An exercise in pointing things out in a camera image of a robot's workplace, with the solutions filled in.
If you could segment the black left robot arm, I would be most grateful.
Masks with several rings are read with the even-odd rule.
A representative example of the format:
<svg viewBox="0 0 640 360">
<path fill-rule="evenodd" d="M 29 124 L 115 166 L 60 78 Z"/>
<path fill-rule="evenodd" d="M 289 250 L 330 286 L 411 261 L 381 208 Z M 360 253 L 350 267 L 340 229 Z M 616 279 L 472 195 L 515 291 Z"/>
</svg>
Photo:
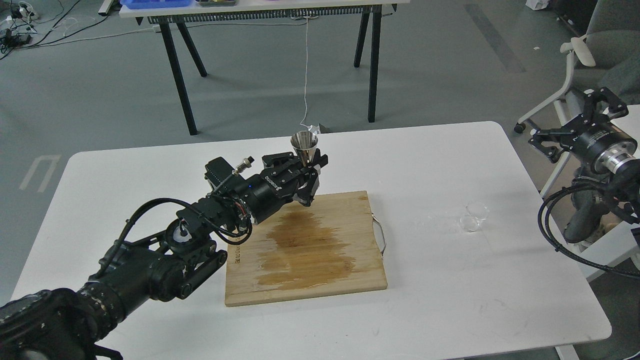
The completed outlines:
<svg viewBox="0 0 640 360">
<path fill-rule="evenodd" d="M 293 201 L 309 207 L 329 162 L 320 150 L 262 157 L 249 178 L 217 157 L 205 166 L 211 192 L 195 203 L 156 198 L 141 205 L 78 291 L 42 290 L 1 308 L 3 360 L 121 360 L 98 345 L 148 300 L 186 299 L 227 260 L 216 239 L 244 244 L 256 224 Z"/>
</svg>

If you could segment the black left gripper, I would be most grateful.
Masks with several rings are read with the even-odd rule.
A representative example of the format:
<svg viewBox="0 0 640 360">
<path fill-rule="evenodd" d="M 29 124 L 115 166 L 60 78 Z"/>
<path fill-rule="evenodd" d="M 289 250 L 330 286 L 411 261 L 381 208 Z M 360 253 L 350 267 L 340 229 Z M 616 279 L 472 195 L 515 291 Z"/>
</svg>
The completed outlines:
<svg viewBox="0 0 640 360">
<path fill-rule="evenodd" d="M 292 152 L 263 155 L 262 162 L 261 174 L 240 180 L 240 200 L 254 224 L 262 223 L 293 201 L 310 207 L 320 186 L 320 171 L 329 163 L 329 156 L 316 154 L 306 167 Z"/>
</svg>

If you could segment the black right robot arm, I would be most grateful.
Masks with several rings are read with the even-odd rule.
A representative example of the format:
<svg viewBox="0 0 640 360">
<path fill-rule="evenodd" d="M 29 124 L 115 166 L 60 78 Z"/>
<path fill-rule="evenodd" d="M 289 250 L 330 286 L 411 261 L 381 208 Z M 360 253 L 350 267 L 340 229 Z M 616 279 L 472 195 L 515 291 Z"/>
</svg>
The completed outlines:
<svg viewBox="0 0 640 360">
<path fill-rule="evenodd" d="M 583 104 L 581 114 L 568 123 L 558 129 L 535 128 L 528 141 L 553 163 L 570 153 L 581 164 L 571 186 L 542 201 L 537 225 L 556 252 L 592 269 L 638 280 L 637 271 L 615 269 L 581 257 L 562 245 L 551 231 L 551 210 L 567 196 L 575 209 L 562 233 L 567 243 L 588 239 L 606 214 L 614 214 L 628 224 L 639 223 L 638 142 L 611 122 L 628 115 L 627 105 L 606 87 L 585 95 Z"/>
</svg>

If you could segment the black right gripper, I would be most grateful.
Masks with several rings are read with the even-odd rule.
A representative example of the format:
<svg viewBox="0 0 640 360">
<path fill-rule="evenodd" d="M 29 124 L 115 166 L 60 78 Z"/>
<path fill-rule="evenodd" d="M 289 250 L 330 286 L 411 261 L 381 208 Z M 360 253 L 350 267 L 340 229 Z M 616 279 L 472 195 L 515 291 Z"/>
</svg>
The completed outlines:
<svg viewBox="0 0 640 360">
<path fill-rule="evenodd" d="M 583 94 L 580 115 L 585 130 L 537 129 L 532 131 L 528 143 L 552 164 L 569 153 L 592 173 L 617 173 L 635 159 L 638 148 L 633 137 L 612 123 L 628 114 L 627 104 L 609 88 L 589 89 Z"/>
</svg>

